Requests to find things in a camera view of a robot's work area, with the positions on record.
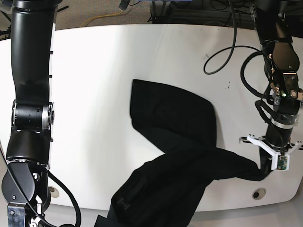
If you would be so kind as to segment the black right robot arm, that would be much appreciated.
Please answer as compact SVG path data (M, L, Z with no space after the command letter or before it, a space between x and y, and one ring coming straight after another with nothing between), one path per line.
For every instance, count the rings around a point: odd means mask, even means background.
M8 146L1 151L6 173L1 190L10 227L47 227L48 181L69 196L81 225L81 211L68 188L49 170L54 122L50 60L58 0L15 0L11 18L11 68L15 86Z

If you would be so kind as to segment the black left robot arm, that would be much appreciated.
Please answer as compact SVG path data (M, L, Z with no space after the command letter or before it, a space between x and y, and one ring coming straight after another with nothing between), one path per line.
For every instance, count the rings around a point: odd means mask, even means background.
M299 57L293 48L293 40L283 14L286 5L286 0L258 0L256 5L251 6L261 51L251 54L241 67L242 83L259 97L255 107L268 124L265 136L256 139L249 135L245 139L259 147L260 168L265 175L273 170L288 170L290 154L302 148L301 142L290 142L303 101L303 91L299 87L297 75ZM244 76L246 65L258 55L263 55L264 72L268 80L263 94L252 88Z

